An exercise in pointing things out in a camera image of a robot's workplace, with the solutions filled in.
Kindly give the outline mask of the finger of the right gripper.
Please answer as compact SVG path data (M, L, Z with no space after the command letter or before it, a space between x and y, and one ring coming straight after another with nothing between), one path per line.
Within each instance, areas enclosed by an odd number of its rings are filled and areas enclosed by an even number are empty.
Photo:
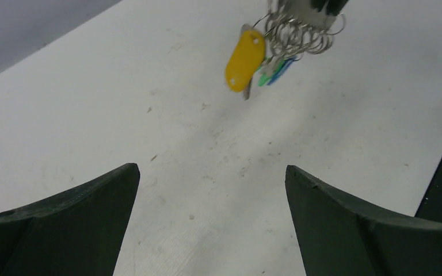
M326 16L337 16L346 6L348 0L311 0L311 8L323 12Z

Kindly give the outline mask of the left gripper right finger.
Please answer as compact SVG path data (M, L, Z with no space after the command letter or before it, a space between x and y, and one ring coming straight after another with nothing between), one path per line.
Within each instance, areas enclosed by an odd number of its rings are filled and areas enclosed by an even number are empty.
M442 223L379 207L294 165L285 189L307 275L442 275Z

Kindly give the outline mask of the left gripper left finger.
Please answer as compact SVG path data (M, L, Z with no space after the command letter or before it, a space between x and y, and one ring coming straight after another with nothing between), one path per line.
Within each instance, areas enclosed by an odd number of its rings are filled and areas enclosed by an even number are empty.
M0 275L112 275L140 181L135 163L0 213Z

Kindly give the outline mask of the red-handled metal key holder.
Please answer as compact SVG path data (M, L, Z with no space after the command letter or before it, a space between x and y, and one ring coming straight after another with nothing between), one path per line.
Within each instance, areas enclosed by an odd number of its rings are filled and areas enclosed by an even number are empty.
M324 53L346 27L342 11L337 16L326 16L312 9L310 1L268 1L262 20L269 52L278 58Z

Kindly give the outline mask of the metal key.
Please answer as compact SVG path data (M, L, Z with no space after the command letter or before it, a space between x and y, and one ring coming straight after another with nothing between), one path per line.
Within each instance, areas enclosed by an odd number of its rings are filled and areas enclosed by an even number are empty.
M248 23L243 24L242 27L241 27L240 36L245 31L251 30L251 29L253 29L252 25L250 25ZM247 73L246 73L246 76L247 76L247 81L246 82L247 82L247 84L246 84L245 88L242 90L242 95L243 95L243 98L244 98L245 101L247 101L250 98L252 81L253 81L253 74L254 74L253 65L249 64L248 68L247 68Z

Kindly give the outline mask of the yellow key tag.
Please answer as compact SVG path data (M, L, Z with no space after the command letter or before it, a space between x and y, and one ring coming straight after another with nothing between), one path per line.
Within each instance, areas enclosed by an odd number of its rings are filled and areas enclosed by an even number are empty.
M245 31L235 46L224 71L229 89L242 92L247 84L247 68L253 65L254 73L265 59L266 42L264 35L253 27Z

